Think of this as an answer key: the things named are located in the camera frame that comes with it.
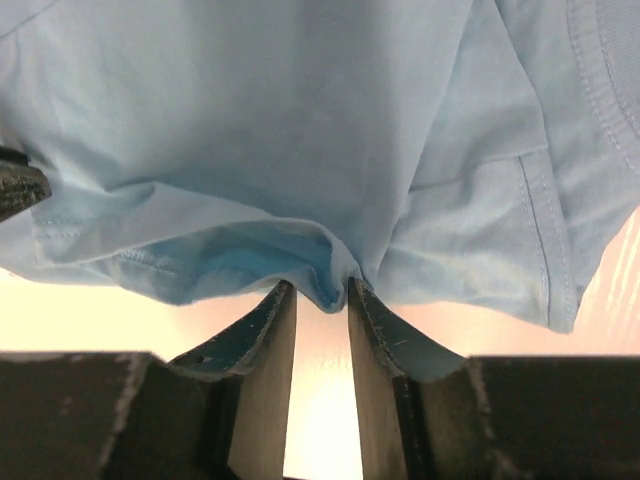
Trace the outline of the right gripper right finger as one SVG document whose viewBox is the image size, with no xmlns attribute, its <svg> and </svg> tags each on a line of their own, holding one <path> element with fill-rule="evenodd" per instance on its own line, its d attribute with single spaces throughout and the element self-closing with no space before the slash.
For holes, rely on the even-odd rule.
<svg viewBox="0 0 640 480">
<path fill-rule="evenodd" d="M 367 479 L 635 479 L 639 361 L 462 357 L 348 286 Z"/>
</svg>

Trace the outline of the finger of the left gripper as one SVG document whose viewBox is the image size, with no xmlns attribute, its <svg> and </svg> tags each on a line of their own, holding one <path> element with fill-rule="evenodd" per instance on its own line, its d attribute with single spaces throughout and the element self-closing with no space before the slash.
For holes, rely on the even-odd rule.
<svg viewBox="0 0 640 480">
<path fill-rule="evenodd" d="M 0 154 L 0 218 L 7 220 L 51 196 L 50 184 L 28 157 L 2 146 Z"/>
</svg>

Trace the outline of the light blue t shirt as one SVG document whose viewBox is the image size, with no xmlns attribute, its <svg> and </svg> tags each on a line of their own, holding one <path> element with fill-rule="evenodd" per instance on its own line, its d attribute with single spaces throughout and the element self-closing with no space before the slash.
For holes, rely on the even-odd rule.
<svg viewBox="0 0 640 480">
<path fill-rule="evenodd" d="M 635 1 L 5 1 L 1 266 L 184 305 L 468 303 L 570 332 L 639 204 Z"/>
</svg>

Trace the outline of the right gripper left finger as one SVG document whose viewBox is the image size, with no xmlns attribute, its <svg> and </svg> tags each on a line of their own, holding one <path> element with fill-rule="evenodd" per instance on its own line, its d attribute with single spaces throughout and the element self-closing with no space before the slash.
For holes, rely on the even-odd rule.
<svg viewBox="0 0 640 480">
<path fill-rule="evenodd" d="M 296 292 L 165 362 L 141 352 L 1 357 L 5 479 L 279 479 Z"/>
</svg>

